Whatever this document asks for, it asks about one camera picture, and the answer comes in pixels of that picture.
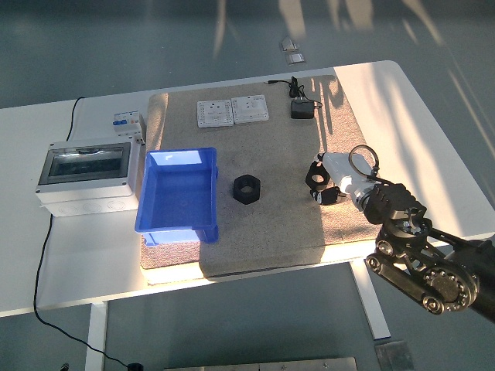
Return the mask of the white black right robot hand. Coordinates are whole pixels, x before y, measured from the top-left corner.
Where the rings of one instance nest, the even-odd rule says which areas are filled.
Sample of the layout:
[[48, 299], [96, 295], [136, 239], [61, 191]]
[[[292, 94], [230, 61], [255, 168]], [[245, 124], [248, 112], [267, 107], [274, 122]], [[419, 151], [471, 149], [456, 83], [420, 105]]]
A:
[[311, 197], [322, 206], [344, 202], [349, 196], [363, 211], [375, 181], [372, 168], [361, 154], [325, 152], [318, 154], [306, 175]]

